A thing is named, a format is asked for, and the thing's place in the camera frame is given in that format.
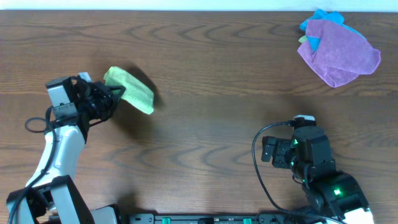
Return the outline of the green microfiber cloth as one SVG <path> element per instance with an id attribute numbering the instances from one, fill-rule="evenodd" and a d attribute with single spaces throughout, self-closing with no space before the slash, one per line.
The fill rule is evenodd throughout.
<path id="1" fill-rule="evenodd" d="M 123 86 L 121 99 L 145 114 L 154 112 L 154 92 L 136 77 L 119 67 L 110 67 L 104 74 L 105 85 Z"/>

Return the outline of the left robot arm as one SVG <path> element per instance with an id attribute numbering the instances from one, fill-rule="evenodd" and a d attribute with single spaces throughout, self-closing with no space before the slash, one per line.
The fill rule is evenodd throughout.
<path id="1" fill-rule="evenodd" d="M 26 186 L 9 194 L 8 222 L 37 223 L 55 210 L 50 223 L 121 223 L 114 205 L 90 210 L 73 178 L 89 129 L 112 117 L 125 87 L 93 82 L 87 73 L 45 86 L 52 102 L 43 118 L 45 149 Z"/>

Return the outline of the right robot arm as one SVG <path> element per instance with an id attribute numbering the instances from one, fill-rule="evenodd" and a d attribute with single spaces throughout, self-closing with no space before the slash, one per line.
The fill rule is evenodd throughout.
<path id="1" fill-rule="evenodd" d="M 287 223 L 373 223 L 369 203 L 357 180 L 338 170 L 328 137 L 322 128 L 287 121 L 291 138 L 264 136 L 263 162 L 292 171 L 309 205 L 297 210 L 277 207 Z"/>

